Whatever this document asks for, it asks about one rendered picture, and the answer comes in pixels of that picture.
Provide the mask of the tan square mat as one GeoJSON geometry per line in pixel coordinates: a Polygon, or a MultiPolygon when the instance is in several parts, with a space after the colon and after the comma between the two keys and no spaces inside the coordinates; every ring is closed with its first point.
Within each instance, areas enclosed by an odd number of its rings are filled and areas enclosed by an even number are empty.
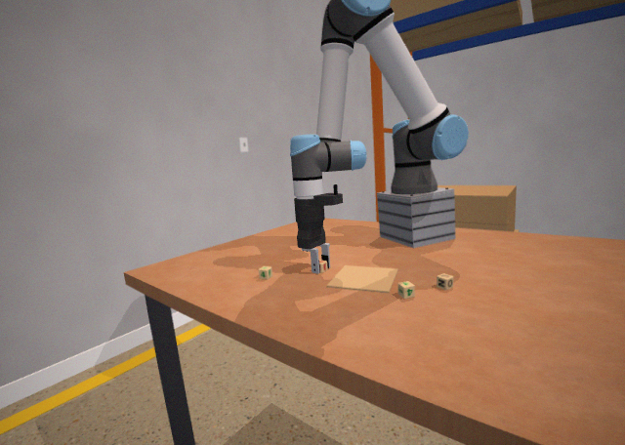
{"type": "Polygon", "coordinates": [[[397,268],[345,265],[327,287],[389,293],[397,272],[397,268]]]}

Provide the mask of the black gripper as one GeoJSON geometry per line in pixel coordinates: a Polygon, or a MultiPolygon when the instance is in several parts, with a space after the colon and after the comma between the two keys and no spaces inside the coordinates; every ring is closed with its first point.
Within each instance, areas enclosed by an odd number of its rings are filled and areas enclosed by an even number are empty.
{"type": "Polygon", "coordinates": [[[337,184],[333,184],[334,193],[323,194],[322,180],[293,182],[295,215],[298,225],[297,243],[302,251],[311,252],[312,273],[320,273],[318,249],[321,247],[321,259],[327,261],[330,268],[329,243],[325,243],[323,228],[324,206],[343,203],[343,194],[338,193],[337,184]]]}

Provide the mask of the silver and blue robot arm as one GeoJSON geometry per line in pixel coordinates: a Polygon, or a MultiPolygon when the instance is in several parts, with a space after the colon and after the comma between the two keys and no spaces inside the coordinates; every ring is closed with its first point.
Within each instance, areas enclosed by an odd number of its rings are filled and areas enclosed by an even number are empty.
{"type": "Polygon", "coordinates": [[[469,136],[465,120],[451,115],[445,104],[437,102],[393,25],[395,13],[390,3],[330,0],[327,5],[321,35],[323,64],[316,135],[291,139],[293,181],[320,180],[322,172],[353,171],[365,165],[362,142],[341,142],[354,41],[366,47],[409,118],[393,126],[393,194],[437,191],[428,159],[450,159],[464,150],[469,136]]]}

